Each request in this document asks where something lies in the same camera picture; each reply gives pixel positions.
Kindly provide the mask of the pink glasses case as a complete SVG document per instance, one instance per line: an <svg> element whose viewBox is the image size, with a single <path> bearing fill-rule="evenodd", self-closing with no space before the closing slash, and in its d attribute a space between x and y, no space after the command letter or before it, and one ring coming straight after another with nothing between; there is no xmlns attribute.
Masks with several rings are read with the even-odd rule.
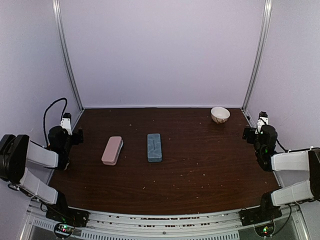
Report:
<svg viewBox="0 0 320 240"><path fill-rule="evenodd" d="M115 166L118 162L123 144L124 142L121 136L111 136L108 139L108 142L102 154L102 163L107 166Z"/></svg>

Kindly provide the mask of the grey-blue glasses case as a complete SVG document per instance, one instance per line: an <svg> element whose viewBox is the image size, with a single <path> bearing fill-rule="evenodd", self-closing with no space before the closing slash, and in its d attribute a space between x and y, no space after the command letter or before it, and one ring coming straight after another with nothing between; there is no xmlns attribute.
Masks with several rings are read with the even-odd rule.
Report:
<svg viewBox="0 0 320 240"><path fill-rule="evenodd" d="M161 135L159 133L147 135L147 160L149 163L160 163L163 160Z"/></svg>

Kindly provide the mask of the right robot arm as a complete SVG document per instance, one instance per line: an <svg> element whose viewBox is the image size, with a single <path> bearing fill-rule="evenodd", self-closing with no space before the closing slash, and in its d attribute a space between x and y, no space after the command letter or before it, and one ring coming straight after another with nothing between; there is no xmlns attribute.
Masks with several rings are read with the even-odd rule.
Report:
<svg viewBox="0 0 320 240"><path fill-rule="evenodd" d="M320 149L318 147L276 152L278 133L268 124L262 125L259 130L245 127L242 138L253 145L257 162L264 171L309 172L307 180L265 193L256 210L259 220L268 220L282 205L320 200Z"/></svg>

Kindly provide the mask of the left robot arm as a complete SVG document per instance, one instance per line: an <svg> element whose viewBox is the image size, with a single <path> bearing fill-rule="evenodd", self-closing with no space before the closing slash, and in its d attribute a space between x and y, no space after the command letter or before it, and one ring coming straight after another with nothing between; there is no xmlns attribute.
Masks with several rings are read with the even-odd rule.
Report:
<svg viewBox="0 0 320 240"><path fill-rule="evenodd" d="M48 186L35 176L27 163L42 166L46 169L64 171L70 164L72 146L84 142L83 130L69 133L61 126L49 131L49 146L43 147L30 140L26 134L6 134L0 141L0 179L21 190L31 198L37 198L48 207L61 222L72 218L72 211L65 195Z"/></svg>

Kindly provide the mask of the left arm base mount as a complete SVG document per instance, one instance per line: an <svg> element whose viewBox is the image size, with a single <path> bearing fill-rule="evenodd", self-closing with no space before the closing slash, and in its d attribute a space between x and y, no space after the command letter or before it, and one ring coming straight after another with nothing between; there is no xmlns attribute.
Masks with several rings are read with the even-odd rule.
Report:
<svg viewBox="0 0 320 240"><path fill-rule="evenodd" d="M60 239L69 238L76 228L87 226L90 213L84 210L71 209L70 214L61 214L56 211L47 211L45 217L56 221L53 233Z"/></svg>

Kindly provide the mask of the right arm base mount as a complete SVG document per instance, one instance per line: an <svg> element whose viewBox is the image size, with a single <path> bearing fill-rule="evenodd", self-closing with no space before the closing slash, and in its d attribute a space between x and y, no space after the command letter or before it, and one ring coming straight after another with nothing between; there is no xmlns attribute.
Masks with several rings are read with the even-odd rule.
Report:
<svg viewBox="0 0 320 240"><path fill-rule="evenodd" d="M262 238L271 237L276 231L274 220L282 216L279 208L262 211L261 207L243 208L238 213L243 227L252 226L255 233Z"/></svg>

